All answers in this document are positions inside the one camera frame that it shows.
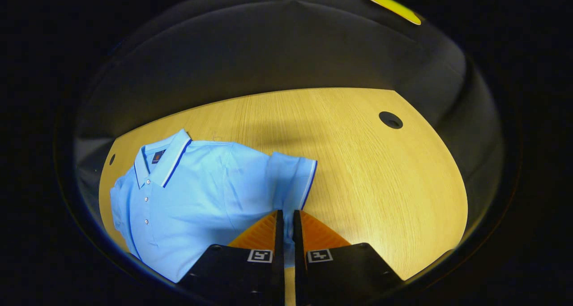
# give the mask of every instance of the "wooden table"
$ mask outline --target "wooden table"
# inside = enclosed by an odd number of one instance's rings
[[[378,114],[403,121],[393,129]],[[304,210],[350,243],[368,242],[403,279],[459,243],[467,198],[452,155],[434,129],[392,90],[298,89],[255,94],[170,115],[118,137],[100,181],[106,231],[113,227],[109,189],[142,145],[184,128],[195,140],[235,141],[270,155],[318,160]],[[294,268],[285,269],[286,303],[295,300]]]

